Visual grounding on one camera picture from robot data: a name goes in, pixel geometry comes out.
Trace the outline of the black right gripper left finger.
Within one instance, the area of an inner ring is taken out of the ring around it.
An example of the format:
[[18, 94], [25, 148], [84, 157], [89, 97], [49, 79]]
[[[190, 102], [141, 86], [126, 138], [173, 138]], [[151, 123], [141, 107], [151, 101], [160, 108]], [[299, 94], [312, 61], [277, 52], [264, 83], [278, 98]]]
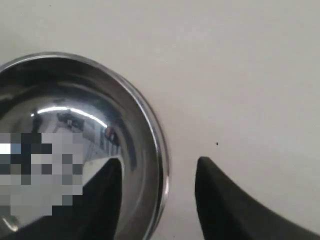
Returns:
[[7, 233], [4, 240], [113, 240], [122, 201], [122, 166], [110, 158], [87, 182], [72, 205], [56, 205], [52, 214]]

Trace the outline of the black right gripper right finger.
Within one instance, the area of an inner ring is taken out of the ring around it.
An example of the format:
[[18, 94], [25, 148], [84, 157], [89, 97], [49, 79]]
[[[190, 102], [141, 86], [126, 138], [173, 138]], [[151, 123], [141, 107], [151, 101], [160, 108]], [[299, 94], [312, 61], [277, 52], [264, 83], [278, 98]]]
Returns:
[[319, 234], [270, 210], [209, 157], [197, 160], [194, 196], [206, 240], [318, 240]]

